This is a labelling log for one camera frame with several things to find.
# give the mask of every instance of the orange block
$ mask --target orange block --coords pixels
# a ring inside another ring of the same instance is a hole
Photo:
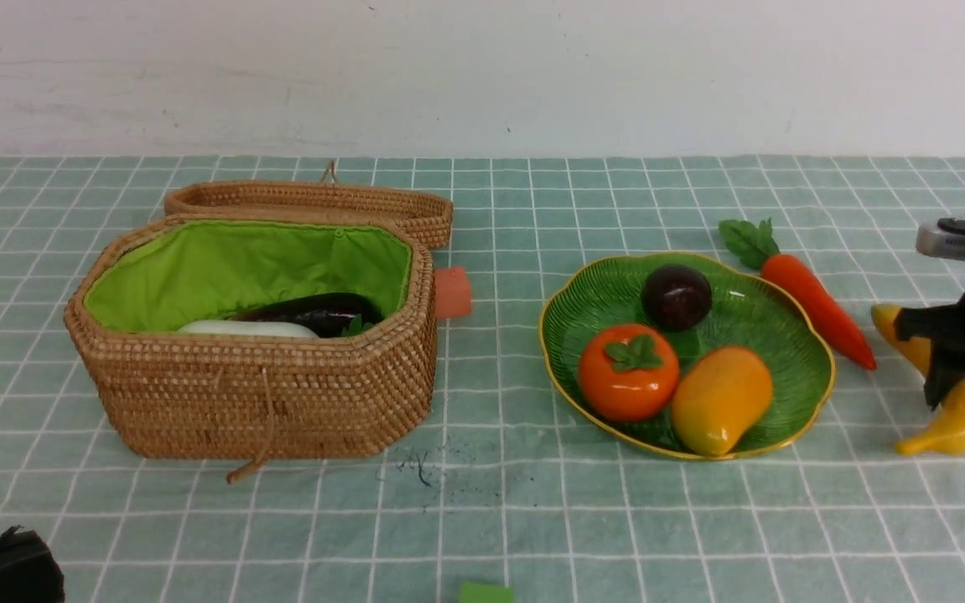
[[[472,313],[472,283],[463,266],[434,271],[434,312],[437,320],[466,317]]]

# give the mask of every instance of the plum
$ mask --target plum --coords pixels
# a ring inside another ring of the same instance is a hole
[[[702,322],[713,308],[713,290],[702,272],[667,264],[643,283],[642,309],[662,331],[681,332]]]

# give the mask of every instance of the green checkered tablecloth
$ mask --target green checkered tablecloth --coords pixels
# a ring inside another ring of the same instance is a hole
[[[914,371],[873,333],[796,446],[680,463],[617,444],[555,396],[543,300],[586,262],[692,250],[771,217],[870,327],[873,301],[954,302],[965,264],[916,228],[965,218],[965,157],[359,159],[342,182],[456,204],[439,266],[470,317],[441,324],[433,415],[385,454],[144,461],[108,426],[61,322],[104,245],[208,179],[314,180],[326,159],[0,157],[0,532],[39,531],[70,603],[452,603],[464,580],[523,603],[965,603],[965,456],[900,458],[926,426]]]

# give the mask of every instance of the carrot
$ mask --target carrot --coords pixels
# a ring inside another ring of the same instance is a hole
[[[859,325],[828,294],[807,264],[777,247],[772,220],[762,220],[757,226],[746,220],[721,220],[719,230],[725,247],[739,257],[740,263],[760,271],[762,279],[781,287],[799,302],[822,339],[851,362],[866,370],[877,369],[877,359]]]

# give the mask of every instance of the black bag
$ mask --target black bag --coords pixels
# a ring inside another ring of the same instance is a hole
[[[64,603],[65,577],[34,532],[11,527],[0,535],[0,603]]]

